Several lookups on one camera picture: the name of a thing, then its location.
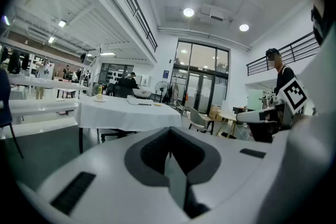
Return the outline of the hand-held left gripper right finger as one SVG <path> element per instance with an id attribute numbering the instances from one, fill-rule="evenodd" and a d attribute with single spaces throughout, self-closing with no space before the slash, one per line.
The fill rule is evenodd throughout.
<path id="1" fill-rule="evenodd" d="M 225 201 L 257 170 L 272 146 L 286 140 L 287 131 L 269 143 L 248 142 L 170 128 L 170 152 L 186 176 L 182 212 L 194 218 Z"/>

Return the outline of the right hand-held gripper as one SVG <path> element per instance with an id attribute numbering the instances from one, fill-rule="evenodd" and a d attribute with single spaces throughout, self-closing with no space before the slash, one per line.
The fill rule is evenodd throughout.
<path id="1" fill-rule="evenodd" d="M 280 129 L 290 129 L 307 100 L 303 84 L 297 78 L 293 78 L 279 90 L 277 96 L 273 97 L 271 107 L 238 113 L 236 120 L 248 123 L 256 142 L 271 143 L 273 127 L 269 122 L 278 123 Z"/>

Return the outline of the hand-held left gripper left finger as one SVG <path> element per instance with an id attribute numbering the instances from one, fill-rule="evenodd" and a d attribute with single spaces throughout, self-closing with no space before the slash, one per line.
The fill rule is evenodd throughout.
<path id="1" fill-rule="evenodd" d="M 37 191 L 22 182 L 17 182 L 18 187 L 50 223 L 186 223 L 189 217 L 168 188 L 138 182 L 124 164 L 127 149 L 156 132 L 141 132 L 92 147 L 54 171 Z M 51 202 L 81 172 L 95 177 L 67 215 Z"/>

